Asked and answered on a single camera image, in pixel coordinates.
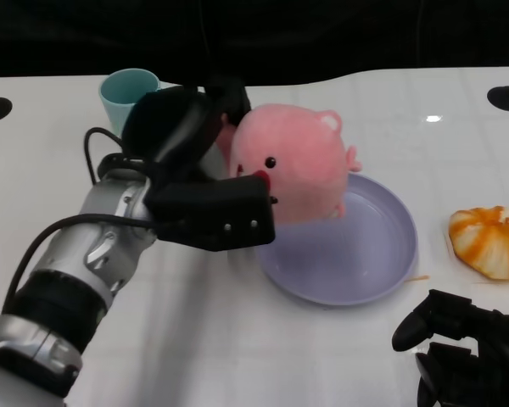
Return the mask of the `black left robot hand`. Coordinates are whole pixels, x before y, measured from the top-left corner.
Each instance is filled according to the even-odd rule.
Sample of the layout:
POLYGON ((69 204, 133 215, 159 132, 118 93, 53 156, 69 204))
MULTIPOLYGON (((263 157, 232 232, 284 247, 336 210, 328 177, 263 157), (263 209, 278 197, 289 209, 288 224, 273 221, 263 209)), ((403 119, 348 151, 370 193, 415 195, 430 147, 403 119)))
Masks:
POLYGON ((194 181, 215 146, 224 119, 237 124, 250 111, 244 84, 219 76, 204 85, 173 86, 143 96, 121 138, 150 180, 144 204, 158 239, 224 251, 271 243, 275 227, 269 182, 263 176, 194 181))

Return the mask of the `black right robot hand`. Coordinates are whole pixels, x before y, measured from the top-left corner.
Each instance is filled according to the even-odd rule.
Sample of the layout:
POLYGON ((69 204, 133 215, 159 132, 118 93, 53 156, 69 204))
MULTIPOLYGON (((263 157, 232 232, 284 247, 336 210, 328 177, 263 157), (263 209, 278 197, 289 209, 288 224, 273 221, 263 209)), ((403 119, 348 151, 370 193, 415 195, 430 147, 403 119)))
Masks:
POLYGON ((400 323, 392 347, 404 352, 435 334, 473 338, 478 354, 436 342, 426 353, 417 353, 419 406, 509 406, 509 315, 432 289, 400 323))

